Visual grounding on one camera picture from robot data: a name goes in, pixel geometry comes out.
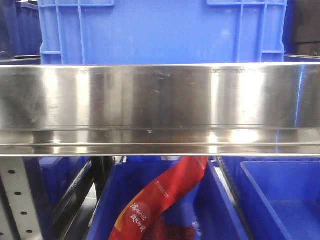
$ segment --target blue container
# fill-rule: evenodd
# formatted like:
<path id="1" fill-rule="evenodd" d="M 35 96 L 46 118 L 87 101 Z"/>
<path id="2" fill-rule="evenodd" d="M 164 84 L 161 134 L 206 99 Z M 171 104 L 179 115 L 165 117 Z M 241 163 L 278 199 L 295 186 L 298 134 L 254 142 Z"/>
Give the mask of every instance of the blue container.
<path id="1" fill-rule="evenodd" d="M 20 50 L 16 55 L 39 55 L 42 44 L 38 6 L 28 2 L 16 2 Z"/>
<path id="2" fill-rule="evenodd" d="M 51 205 L 57 204 L 88 162 L 89 157 L 42 157 L 39 159 L 44 185 Z"/>
<path id="3" fill-rule="evenodd" d="M 283 29 L 283 44 L 285 53 L 289 55 L 295 54 L 295 44 L 292 42 L 293 23 L 295 15 L 295 1 L 287 0 L 288 6 L 286 7 L 284 29 Z"/>
<path id="4" fill-rule="evenodd" d="M 177 161 L 115 165 L 87 240 L 108 239 L 126 205 L 148 183 L 175 164 Z M 201 183 L 165 211 L 163 216 L 167 224 L 197 226 L 195 240 L 248 240 L 211 162 Z"/>
<path id="5" fill-rule="evenodd" d="M 0 61 L 15 57 L 12 40 L 9 34 L 7 18 L 5 16 L 6 1 L 0 1 Z"/>
<path id="6" fill-rule="evenodd" d="M 21 52 L 19 27 L 16 12 L 15 0 L 2 0 L 2 9 L 7 23 L 10 40 L 13 47 L 13 58 L 17 53 Z"/>
<path id="7" fill-rule="evenodd" d="M 242 162 L 305 162 L 305 161 L 320 161 L 318 157 L 244 157 L 244 156 L 224 156 L 222 157 L 222 168 L 226 173 L 226 177 L 231 183 L 233 193 L 240 198 L 239 184 L 241 180 Z"/>
<path id="8" fill-rule="evenodd" d="M 162 161 L 161 156 L 127 156 L 127 163 L 145 163 L 145 162 L 158 162 Z"/>
<path id="9" fill-rule="evenodd" d="M 320 162 L 243 162 L 241 168 L 241 206 L 255 239 L 320 239 Z"/>
<path id="10" fill-rule="evenodd" d="M 42 157 L 39 163 L 49 203 L 55 205 L 69 187 L 69 158 Z"/>
<path id="11" fill-rule="evenodd" d="M 75 179 L 80 170 L 86 165 L 89 161 L 89 156 L 71 156 L 69 157 L 68 162 L 68 182 L 71 182 Z"/>
<path id="12" fill-rule="evenodd" d="M 38 0 L 43 64 L 281 62 L 287 0 Z"/>

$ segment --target blue storage bin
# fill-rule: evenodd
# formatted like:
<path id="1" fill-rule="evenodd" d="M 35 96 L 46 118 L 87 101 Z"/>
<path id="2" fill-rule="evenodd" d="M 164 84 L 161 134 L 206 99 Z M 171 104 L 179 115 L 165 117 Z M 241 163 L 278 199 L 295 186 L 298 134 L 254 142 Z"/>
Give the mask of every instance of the blue storage bin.
<path id="1" fill-rule="evenodd" d="M 320 162 L 242 162 L 241 169 L 241 206 L 255 239 L 320 239 Z"/>
<path id="2" fill-rule="evenodd" d="M 281 62 L 287 0 L 38 0 L 43 64 Z"/>
<path id="3" fill-rule="evenodd" d="M 0 1 L 0 61 L 13 59 L 15 57 L 4 11 L 5 4 L 6 1 Z"/>
<path id="4" fill-rule="evenodd" d="M 68 182 L 71 182 L 75 179 L 80 170 L 86 165 L 89 161 L 89 156 L 71 156 L 69 157 L 68 162 Z"/>
<path id="5" fill-rule="evenodd" d="M 39 159 L 49 203 L 57 204 L 69 187 L 69 158 L 42 157 Z"/>
<path id="6" fill-rule="evenodd" d="M 127 204 L 148 183 L 175 164 L 177 161 L 115 165 L 98 203 L 87 240 L 108 239 Z M 248 240 L 211 162 L 201 183 L 163 216 L 167 224 L 197 226 L 195 240 Z"/>
<path id="7" fill-rule="evenodd" d="M 39 159 L 51 205 L 57 204 L 90 157 L 42 157 Z"/>
<path id="8" fill-rule="evenodd" d="M 10 39 L 15 55 L 39 55 L 42 44 L 38 6 L 3 0 Z"/>
<path id="9" fill-rule="evenodd" d="M 161 156 L 127 156 L 127 163 L 145 163 L 145 162 L 158 162 L 162 161 Z"/>
<path id="10" fill-rule="evenodd" d="M 42 44 L 38 6 L 28 2 L 16 2 L 20 50 L 16 55 L 39 55 Z"/>
<path id="11" fill-rule="evenodd" d="M 231 183 L 233 193 L 240 198 L 239 184 L 241 178 L 242 162 L 305 162 L 305 161 L 320 161 L 318 157 L 245 157 L 245 156 L 224 156 L 222 157 L 222 168 L 226 173 L 228 181 Z"/>
<path id="12" fill-rule="evenodd" d="M 7 23 L 10 40 L 13 47 L 13 58 L 17 53 L 21 52 L 20 35 L 16 12 L 15 0 L 2 0 L 2 9 Z"/>
<path id="13" fill-rule="evenodd" d="M 295 15 L 295 1 L 287 0 L 287 7 L 284 19 L 283 44 L 285 53 L 288 55 L 295 54 L 295 44 L 292 42 L 293 23 Z"/>

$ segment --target metal beam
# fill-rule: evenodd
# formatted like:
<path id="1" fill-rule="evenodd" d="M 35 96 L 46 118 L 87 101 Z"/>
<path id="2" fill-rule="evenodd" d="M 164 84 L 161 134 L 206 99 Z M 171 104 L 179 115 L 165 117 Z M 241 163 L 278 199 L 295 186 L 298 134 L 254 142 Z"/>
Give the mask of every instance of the metal beam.
<path id="1" fill-rule="evenodd" d="M 0 66 L 0 155 L 320 155 L 320 63 Z"/>

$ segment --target red bag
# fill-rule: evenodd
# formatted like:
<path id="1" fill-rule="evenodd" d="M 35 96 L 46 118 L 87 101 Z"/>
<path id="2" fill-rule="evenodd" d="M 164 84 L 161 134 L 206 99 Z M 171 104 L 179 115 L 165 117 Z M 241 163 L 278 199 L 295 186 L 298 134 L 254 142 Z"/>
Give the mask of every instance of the red bag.
<path id="1" fill-rule="evenodd" d="M 165 223 L 160 216 L 145 232 L 141 240 L 193 240 L 196 229 L 193 226 L 177 226 Z"/>
<path id="2" fill-rule="evenodd" d="M 185 156 L 149 183 L 118 217 L 109 240 L 140 240 L 153 222 L 204 177 L 207 156 Z"/>

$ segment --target red packaging bag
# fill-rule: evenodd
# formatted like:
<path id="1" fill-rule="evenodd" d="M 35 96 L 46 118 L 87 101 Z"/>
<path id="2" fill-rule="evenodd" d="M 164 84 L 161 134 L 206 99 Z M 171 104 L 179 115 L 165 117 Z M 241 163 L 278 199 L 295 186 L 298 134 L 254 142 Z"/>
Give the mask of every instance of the red packaging bag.
<path id="1" fill-rule="evenodd" d="M 166 224 L 165 218 L 160 216 L 145 232 L 141 240 L 193 240 L 194 238 L 194 227 Z"/>
<path id="2" fill-rule="evenodd" d="M 207 156 L 186 156 L 149 183 L 122 211 L 109 240 L 140 240 L 165 210 L 202 180 L 207 163 Z"/>

